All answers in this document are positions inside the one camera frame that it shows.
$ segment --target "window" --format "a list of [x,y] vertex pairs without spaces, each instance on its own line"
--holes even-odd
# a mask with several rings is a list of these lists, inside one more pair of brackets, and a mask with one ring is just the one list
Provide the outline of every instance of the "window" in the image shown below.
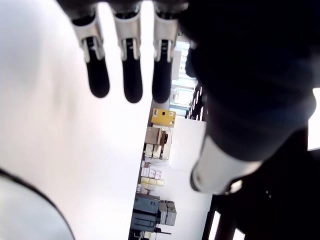
[[314,88],[313,94],[316,99],[316,109],[309,119],[308,127],[308,150],[320,149],[320,88]]
[[242,231],[236,228],[232,240],[245,240],[245,236],[246,235]]
[[181,79],[181,80],[189,80],[189,81],[195,82],[196,79],[194,77],[189,77],[186,74],[186,61],[187,61],[187,55],[189,52],[189,47],[190,47],[190,43],[188,42],[185,42],[182,45],[178,80]]
[[210,234],[209,234],[209,240],[215,240],[217,230],[218,230],[219,221],[220,221],[220,213],[215,211],[214,216],[213,216],[212,225],[211,225]]

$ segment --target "yellow box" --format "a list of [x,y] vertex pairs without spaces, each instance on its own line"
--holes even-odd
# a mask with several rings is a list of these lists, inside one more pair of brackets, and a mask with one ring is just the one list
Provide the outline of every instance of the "yellow box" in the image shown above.
[[152,111],[151,122],[157,125],[164,125],[173,128],[176,121],[176,112],[159,108],[154,108]]
[[148,184],[149,183],[149,178],[142,176],[141,177],[141,183]]
[[156,181],[156,184],[157,184],[158,186],[164,186],[164,185],[165,185],[165,180],[157,180],[157,181]]
[[149,184],[148,184],[148,183],[142,182],[141,185],[142,185],[142,187],[144,187],[145,189],[148,189],[148,187],[149,187]]
[[157,180],[150,178],[150,179],[149,179],[149,184],[157,185]]

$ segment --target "cardboard box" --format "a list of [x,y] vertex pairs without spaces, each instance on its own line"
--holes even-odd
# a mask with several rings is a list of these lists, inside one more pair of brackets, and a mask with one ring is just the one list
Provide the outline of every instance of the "cardboard box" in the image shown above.
[[144,142],[146,144],[159,145],[161,136],[161,129],[148,126],[146,129]]
[[169,127],[175,126],[176,112],[159,108],[154,108],[152,112],[151,122],[157,125],[164,125]]
[[152,153],[153,153],[153,150],[154,150],[154,145],[153,144],[146,144],[145,146],[145,151],[144,151],[144,155],[146,157],[152,157]]
[[154,178],[156,176],[156,170],[150,169],[149,178]]

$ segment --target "gray machine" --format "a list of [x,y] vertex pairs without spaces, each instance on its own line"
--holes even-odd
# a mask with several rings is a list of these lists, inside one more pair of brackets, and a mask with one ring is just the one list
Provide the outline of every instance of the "gray machine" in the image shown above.
[[157,224],[174,226],[177,211],[173,201],[160,200],[157,196],[137,193],[134,198],[130,229],[163,233]]

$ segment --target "white panel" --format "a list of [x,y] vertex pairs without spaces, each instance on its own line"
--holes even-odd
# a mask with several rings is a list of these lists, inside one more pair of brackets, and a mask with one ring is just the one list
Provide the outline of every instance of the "white panel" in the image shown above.
[[190,172],[169,167],[152,166],[151,168],[160,171],[161,179],[165,180],[165,185],[157,187],[151,195],[160,196],[162,200],[174,201],[177,212],[180,209],[209,211],[212,194],[194,191],[190,186]]
[[0,167],[48,195],[75,239],[124,240],[152,99],[154,11],[142,4],[137,104],[124,96],[112,13],[105,3],[99,12],[110,78],[103,99],[90,93],[83,52],[56,1],[1,1]]

